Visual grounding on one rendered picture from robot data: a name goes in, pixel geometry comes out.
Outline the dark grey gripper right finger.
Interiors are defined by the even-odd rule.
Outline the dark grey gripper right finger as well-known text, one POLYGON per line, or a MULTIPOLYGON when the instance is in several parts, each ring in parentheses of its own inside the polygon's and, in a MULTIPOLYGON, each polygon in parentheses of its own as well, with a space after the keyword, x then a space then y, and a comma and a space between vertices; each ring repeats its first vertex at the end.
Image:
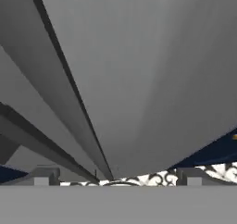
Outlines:
POLYGON ((230 185, 228 181, 212 178, 199 168, 178 168, 177 169, 178 186, 215 186, 230 185))

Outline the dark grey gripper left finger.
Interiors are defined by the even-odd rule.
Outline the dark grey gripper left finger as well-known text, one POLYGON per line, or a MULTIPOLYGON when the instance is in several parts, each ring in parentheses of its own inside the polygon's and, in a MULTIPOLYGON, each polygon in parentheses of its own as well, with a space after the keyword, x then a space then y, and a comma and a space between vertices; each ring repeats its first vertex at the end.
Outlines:
POLYGON ((38 167, 22 178, 4 182, 3 186, 59 186, 60 169, 38 167))

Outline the wide grey appliance door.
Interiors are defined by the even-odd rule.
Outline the wide grey appliance door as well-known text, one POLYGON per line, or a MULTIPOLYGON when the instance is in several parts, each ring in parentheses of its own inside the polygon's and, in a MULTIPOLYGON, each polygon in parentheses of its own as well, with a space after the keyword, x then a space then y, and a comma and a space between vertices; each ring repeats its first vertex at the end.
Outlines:
POLYGON ((237 127, 237 0, 43 0, 117 178, 237 127))

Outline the narrow grey appliance panel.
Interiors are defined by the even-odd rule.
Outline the narrow grey appliance panel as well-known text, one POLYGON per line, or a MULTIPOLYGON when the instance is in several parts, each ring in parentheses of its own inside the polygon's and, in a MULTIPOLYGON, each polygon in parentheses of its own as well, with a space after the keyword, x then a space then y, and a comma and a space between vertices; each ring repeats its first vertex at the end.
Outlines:
MULTIPOLYGON (((0 0, 0 102, 90 173, 113 179, 43 0, 0 0)), ((43 164, 62 168, 64 179, 86 180, 21 146, 43 164)))

